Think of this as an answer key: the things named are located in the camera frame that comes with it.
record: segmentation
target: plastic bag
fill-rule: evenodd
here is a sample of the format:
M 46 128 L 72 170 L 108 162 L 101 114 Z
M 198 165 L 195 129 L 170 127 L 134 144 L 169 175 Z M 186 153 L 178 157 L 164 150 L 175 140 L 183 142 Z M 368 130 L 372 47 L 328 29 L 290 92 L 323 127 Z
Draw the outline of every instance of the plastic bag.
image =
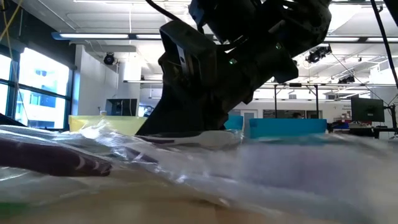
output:
M 184 185 L 218 198 L 224 206 L 266 215 L 284 212 L 349 224 L 398 221 L 398 157 L 395 144 L 384 141 L 318 135 L 242 142 L 241 134 L 233 131 L 139 138 L 120 135 L 106 123 L 79 134 L 9 126 L 0 130 L 0 144 L 52 146 L 78 158 L 63 163 L 69 172 L 61 176 L 73 177 L 45 175 L 57 174 L 42 168 L 51 163 L 43 163 L 41 170 L 16 166 L 43 174 L 1 169 L 0 202 L 42 205 L 137 181 L 118 172 L 148 172 L 159 183 Z

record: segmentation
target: computer monitor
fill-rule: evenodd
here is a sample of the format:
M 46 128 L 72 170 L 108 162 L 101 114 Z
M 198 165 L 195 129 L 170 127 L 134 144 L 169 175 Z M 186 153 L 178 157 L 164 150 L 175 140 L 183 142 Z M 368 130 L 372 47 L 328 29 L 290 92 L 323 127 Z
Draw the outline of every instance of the computer monitor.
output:
M 384 105 L 382 100 L 351 98 L 353 121 L 384 122 Z
M 108 116 L 135 116 L 137 99 L 109 99 L 105 109 Z

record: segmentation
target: teal bin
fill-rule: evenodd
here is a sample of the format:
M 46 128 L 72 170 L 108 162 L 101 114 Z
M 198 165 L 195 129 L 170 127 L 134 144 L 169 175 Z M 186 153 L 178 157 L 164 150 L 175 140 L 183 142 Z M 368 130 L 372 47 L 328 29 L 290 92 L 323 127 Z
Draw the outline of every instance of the teal bin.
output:
M 227 130 L 242 130 L 243 116 L 229 115 L 227 122 L 224 124 Z
M 325 119 L 250 119 L 250 138 L 275 138 L 324 134 Z

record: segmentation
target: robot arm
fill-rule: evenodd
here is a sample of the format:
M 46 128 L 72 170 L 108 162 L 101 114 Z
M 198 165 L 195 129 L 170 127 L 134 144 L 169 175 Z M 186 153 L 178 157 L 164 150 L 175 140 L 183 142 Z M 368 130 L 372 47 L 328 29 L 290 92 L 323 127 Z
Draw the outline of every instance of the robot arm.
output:
M 222 129 L 266 81 L 297 78 L 292 57 L 323 42 L 330 1 L 192 0 L 198 30 L 207 24 L 222 45 L 182 21 L 160 28 L 162 98 L 137 134 Z

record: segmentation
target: window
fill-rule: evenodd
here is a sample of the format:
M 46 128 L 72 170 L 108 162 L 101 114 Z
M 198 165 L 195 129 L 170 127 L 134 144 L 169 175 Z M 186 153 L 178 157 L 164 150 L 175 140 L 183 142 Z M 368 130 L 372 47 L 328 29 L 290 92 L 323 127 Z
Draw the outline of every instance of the window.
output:
M 67 94 L 69 68 L 34 50 L 21 54 L 19 83 L 59 95 Z
M 34 50 L 1 54 L 0 113 L 32 128 L 65 129 L 72 106 L 72 72 Z M 18 68 L 15 75 L 12 66 Z
M 327 95 L 328 96 L 328 100 L 335 100 L 336 99 L 336 95 Z
M 64 128 L 65 99 L 30 90 L 21 90 L 21 95 L 22 99 L 17 100 L 17 121 L 33 128 Z
M 4 80 L 10 79 L 11 58 L 0 55 L 0 78 Z
M 6 114 L 8 86 L 0 85 L 0 113 Z

